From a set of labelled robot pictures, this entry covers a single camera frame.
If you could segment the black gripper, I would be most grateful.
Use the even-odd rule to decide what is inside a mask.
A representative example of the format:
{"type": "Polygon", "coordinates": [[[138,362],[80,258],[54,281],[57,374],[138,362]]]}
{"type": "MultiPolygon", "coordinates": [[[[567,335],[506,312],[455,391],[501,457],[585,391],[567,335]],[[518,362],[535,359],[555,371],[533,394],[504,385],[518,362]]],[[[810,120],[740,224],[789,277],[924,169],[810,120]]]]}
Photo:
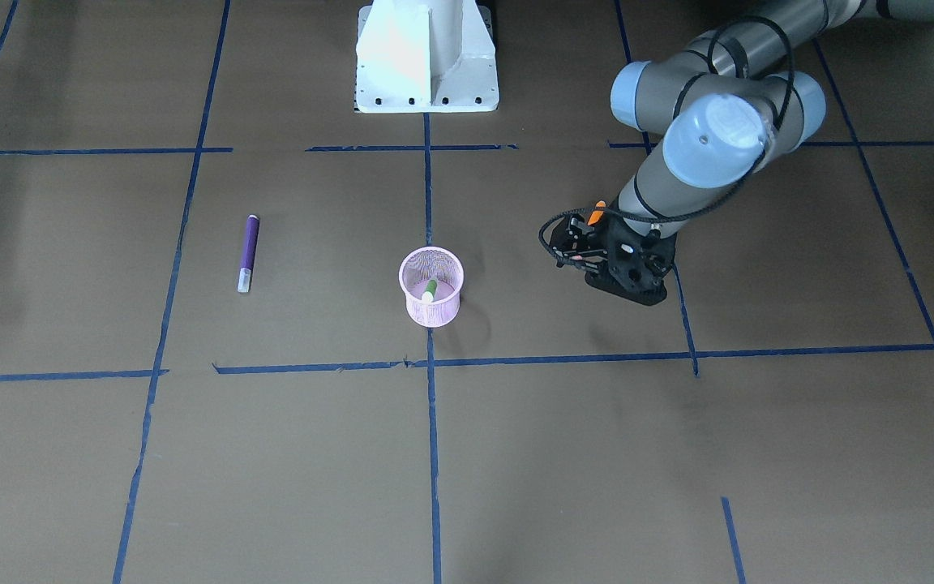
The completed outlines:
{"type": "Polygon", "coordinates": [[[642,306],[655,306],[667,296],[665,278],[672,270],[672,236],[659,229],[641,235],[619,213],[604,213],[599,225],[586,225],[588,213],[557,217],[552,230],[552,256],[557,265],[585,273],[594,289],[642,306]]]}

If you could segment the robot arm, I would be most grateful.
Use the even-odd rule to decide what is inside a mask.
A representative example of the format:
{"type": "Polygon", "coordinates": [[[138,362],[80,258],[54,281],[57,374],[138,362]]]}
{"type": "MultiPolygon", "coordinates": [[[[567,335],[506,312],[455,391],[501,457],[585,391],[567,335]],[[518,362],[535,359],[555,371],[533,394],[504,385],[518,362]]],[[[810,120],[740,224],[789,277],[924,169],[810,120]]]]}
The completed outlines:
{"type": "Polygon", "coordinates": [[[825,92],[796,70],[795,48],[872,16],[934,22],[934,1],[765,1],[664,62],[627,64],[613,81],[612,114],[660,141],[609,204],[546,222],[542,247],[594,289],[663,302],[686,223],[822,126],[825,92]]]}

